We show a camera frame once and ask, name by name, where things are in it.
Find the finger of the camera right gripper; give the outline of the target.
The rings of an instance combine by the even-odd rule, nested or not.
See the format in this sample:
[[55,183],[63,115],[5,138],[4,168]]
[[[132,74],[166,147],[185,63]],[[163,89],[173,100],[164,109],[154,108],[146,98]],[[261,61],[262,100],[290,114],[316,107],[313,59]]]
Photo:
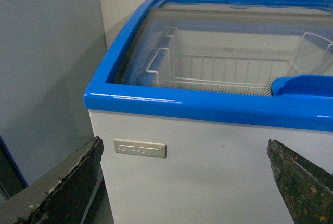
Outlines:
[[332,174],[270,139],[267,155],[294,223],[332,223]]

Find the camera left gripper finger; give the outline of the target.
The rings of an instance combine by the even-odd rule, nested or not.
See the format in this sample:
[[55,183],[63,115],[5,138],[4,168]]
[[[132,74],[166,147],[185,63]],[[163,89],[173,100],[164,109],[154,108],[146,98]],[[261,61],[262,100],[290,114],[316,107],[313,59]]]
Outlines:
[[1,205],[1,223],[82,223],[99,180],[103,141],[93,138]]

